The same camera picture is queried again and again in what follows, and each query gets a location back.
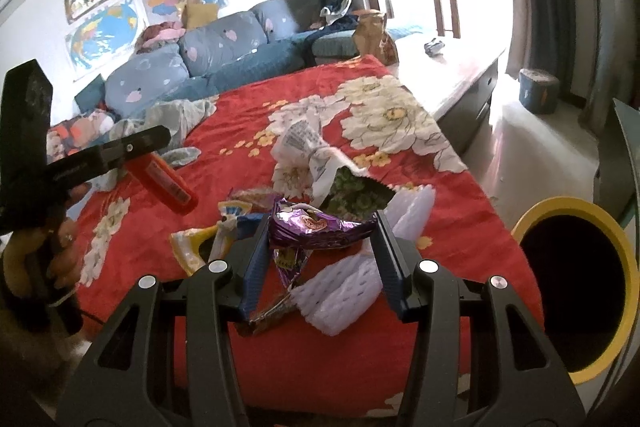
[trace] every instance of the gray cloth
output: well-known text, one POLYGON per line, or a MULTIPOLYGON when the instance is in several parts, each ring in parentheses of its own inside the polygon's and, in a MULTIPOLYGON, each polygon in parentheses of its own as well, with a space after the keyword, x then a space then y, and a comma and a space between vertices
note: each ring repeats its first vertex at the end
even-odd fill
MULTIPOLYGON (((196 102, 173 100, 156 103, 146 110, 143 119, 120 120, 109 132, 109 140, 129 136, 156 125, 164 125, 171 133, 171 142, 158 153, 172 167, 182 167, 196 161, 200 156, 200 150, 196 147, 182 147, 184 140, 194 127, 209 118, 215 111, 216 105, 210 98, 196 102)), ((125 174, 125 169, 113 169, 93 179, 92 183, 96 190, 110 192, 125 174)))

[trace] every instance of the yellow bin rim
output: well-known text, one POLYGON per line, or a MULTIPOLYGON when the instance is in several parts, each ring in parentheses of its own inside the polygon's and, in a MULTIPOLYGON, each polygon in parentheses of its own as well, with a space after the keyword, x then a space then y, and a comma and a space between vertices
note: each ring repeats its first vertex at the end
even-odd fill
POLYGON ((518 244, 520 244, 530 229, 535 227, 540 221, 554 216, 580 217, 598 227, 610 240, 616 252, 618 252, 625 276, 625 306, 622 311, 618 330, 609 343, 609 346, 607 346, 607 349, 605 349, 594 362, 580 371, 569 373, 572 382, 577 385, 593 380, 593 378, 606 370, 625 345, 638 311, 638 288, 640 279, 634 250, 626 237, 625 231, 606 211, 597 206, 597 204, 590 203, 589 201, 567 196, 540 201, 540 203, 531 207, 531 209, 520 218, 511 231, 511 235, 513 235, 518 244))

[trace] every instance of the purple candy wrapper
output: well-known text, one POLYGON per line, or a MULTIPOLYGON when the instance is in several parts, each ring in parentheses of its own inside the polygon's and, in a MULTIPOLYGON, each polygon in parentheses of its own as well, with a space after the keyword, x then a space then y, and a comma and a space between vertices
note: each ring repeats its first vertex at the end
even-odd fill
POLYGON ((291 286, 291 283, 298 278, 305 267, 306 260, 309 259, 309 255, 311 255, 311 251, 303 250, 303 248, 273 249, 273 260, 285 288, 291 286))
POLYGON ((369 237, 376 227, 372 217, 364 223, 344 221, 306 203, 276 201, 269 222, 272 248, 325 250, 343 248, 369 237))

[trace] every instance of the person's hand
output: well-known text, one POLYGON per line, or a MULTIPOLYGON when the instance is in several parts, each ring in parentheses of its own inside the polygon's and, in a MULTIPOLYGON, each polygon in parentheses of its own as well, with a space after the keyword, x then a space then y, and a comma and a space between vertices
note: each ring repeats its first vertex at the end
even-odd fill
MULTIPOLYGON (((67 208, 82 200, 91 188, 90 184, 80 185, 70 192, 67 208)), ((47 277, 54 280, 54 286, 72 288, 80 280, 82 259, 74 248, 76 222, 66 219, 58 229, 58 240, 63 250, 49 264, 47 277)), ((16 297, 29 298, 32 293, 29 275, 24 266, 25 257, 36 251, 44 241, 53 241, 49 231, 44 229, 18 230, 14 232, 2 253, 2 269, 6 285, 16 297)))

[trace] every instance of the bed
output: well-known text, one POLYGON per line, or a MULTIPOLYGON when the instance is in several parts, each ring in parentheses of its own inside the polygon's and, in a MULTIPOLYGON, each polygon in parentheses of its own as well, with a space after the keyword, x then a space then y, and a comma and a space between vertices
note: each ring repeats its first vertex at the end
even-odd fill
MULTIPOLYGON (((375 58, 318 66, 225 92, 215 113, 187 138, 201 149, 180 174, 200 197, 197 209, 177 216, 127 176, 109 193, 97 193, 79 216, 78 245, 86 249, 110 201, 129 198, 129 212, 113 235, 100 277, 78 290, 81 308, 105 320, 139 277, 184 277, 168 236, 208 227, 220 218, 217 203, 230 190, 271 186, 296 190, 295 176, 272 181, 270 149, 288 118, 309 107, 320 114, 323 136, 370 176, 398 189, 431 184, 433 212, 417 241, 424 257, 455 275, 485 281, 500 274, 542 324, 535 277, 520 247, 495 214, 437 124, 375 58)), ((337 255, 312 255, 310 277, 337 255)), ((261 305, 282 292, 270 267, 261 305)), ((89 338, 99 325, 85 320, 89 338)), ((336 417, 398 413, 414 347, 415 325, 401 324, 380 296, 365 314, 335 337, 325 336, 291 314, 276 328, 255 337, 230 339, 244 402, 251 407, 322 413, 336 417)), ((178 325, 175 370, 185 386, 184 325, 178 325)), ((468 373, 468 325, 463 323, 460 373, 468 373)))

